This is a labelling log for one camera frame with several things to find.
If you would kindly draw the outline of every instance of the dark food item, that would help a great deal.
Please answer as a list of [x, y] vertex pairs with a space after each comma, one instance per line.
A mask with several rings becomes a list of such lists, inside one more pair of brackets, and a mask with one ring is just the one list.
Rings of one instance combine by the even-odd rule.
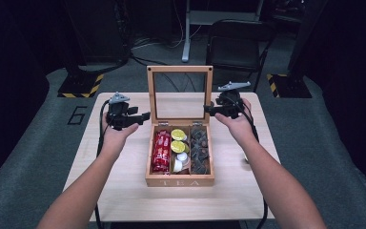
[[193, 128], [191, 143], [192, 174], [205, 175], [209, 173], [206, 166], [209, 158], [207, 132], [199, 128]]
[[189, 169], [184, 169], [177, 173], [177, 175], [189, 175], [189, 174], [190, 174]]

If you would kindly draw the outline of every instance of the dark background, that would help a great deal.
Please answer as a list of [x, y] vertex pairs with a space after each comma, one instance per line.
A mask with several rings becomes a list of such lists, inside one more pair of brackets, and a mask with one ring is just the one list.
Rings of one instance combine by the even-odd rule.
[[[130, 29], [165, 42], [179, 32], [172, 1], [131, 2]], [[182, 19], [183, 2], [176, 1]], [[194, 2], [194, 8], [205, 9], [206, 1]], [[255, 8], [255, 4], [239, 2], [213, 4], [210, 10]], [[128, 28], [120, 26], [109, 9], [114, 3], [0, 0], [0, 166], [44, 102], [48, 73], [69, 65], [126, 58], [120, 29]], [[321, 87], [343, 143], [366, 176], [366, 2], [309, 2], [289, 73], [295, 78], [306, 75]]]

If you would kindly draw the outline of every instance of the light wood tabletop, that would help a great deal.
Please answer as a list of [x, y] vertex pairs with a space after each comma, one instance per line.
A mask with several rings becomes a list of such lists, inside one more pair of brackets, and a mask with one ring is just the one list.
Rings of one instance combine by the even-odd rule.
[[[99, 116], [103, 103], [113, 93], [99, 94], [71, 167], [66, 189], [94, 161], [99, 138]], [[148, 93], [123, 93], [138, 115], [149, 112]], [[219, 93], [212, 93], [215, 101]], [[275, 145], [254, 93], [241, 93], [252, 104], [252, 116], [260, 143], [279, 162]], [[98, 201], [102, 221], [183, 221], [261, 219], [263, 196], [241, 148], [223, 124], [210, 118], [213, 166], [212, 187], [148, 187], [145, 180], [151, 120], [130, 135]], [[269, 219], [274, 216], [269, 211]]]

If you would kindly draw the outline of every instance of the chair leg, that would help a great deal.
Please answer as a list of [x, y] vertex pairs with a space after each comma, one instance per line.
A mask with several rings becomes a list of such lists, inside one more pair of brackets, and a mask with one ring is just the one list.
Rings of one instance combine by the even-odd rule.
[[250, 72], [249, 74], [248, 74], [248, 80], [251, 78], [251, 76], [252, 76], [252, 74], [253, 74], [254, 72]]
[[257, 73], [256, 82], [254, 83], [254, 93], [256, 93], [257, 85], [258, 85], [258, 81], [260, 80], [260, 76], [261, 76], [261, 71], [259, 71], [259, 72]]

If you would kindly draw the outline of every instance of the chair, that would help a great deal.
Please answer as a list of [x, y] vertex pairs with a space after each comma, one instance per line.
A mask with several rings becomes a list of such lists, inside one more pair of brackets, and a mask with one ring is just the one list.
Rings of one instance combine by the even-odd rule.
[[307, 0], [273, 0], [273, 9], [267, 17], [277, 27], [285, 28], [298, 35], [305, 14]]
[[265, 22], [233, 19], [217, 21], [209, 30], [206, 64], [215, 69], [249, 72], [248, 80], [253, 73], [257, 73], [255, 93], [268, 49], [274, 39], [274, 27]]

